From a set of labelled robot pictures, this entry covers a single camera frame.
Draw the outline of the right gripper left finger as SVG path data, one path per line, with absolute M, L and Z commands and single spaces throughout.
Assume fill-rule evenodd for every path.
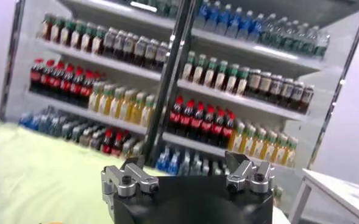
M 121 198 L 132 198 L 136 195 L 137 187 L 147 195 L 155 195 L 159 191 L 159 180 L 143 170 L 144 161 L 144 155 L 140 155 L 127 158 L 120 168 L 116 166 L 103 168 L 101 171 L 102 199 L 110 212 L 114 211 L 116 195 Z

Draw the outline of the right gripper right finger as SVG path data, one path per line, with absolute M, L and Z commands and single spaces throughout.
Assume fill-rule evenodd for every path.
M 225 152 L 227 167 L 231 173 L 226 177 L 226 188 L 231 194 L 247 188 L 256 194 L 266 194 L 273 190 L 274 167 L 270 162 L 254 164 L 246 155 Z

